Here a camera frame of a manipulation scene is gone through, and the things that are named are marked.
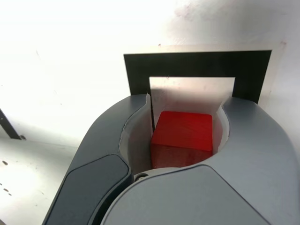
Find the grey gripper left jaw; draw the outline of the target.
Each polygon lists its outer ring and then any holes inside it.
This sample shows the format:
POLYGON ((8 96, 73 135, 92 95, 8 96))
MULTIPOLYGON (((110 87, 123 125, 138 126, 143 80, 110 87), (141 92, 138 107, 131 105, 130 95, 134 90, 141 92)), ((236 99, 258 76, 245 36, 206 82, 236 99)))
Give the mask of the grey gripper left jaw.
POLYGON ((83 138, 44 219, 45 225, 98 225, 136 174, 151 169, 149 94, 101 114, 83 138))

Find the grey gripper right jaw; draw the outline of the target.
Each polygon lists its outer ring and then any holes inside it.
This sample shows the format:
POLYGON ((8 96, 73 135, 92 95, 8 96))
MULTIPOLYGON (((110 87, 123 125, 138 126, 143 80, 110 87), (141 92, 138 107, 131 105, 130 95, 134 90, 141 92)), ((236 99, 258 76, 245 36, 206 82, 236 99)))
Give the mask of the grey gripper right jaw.
POLYGON ((256 103, 230 98, 224 147, 202 163, 149 176, 111 204, 104 225, 297 225, 300 163, 256 103))

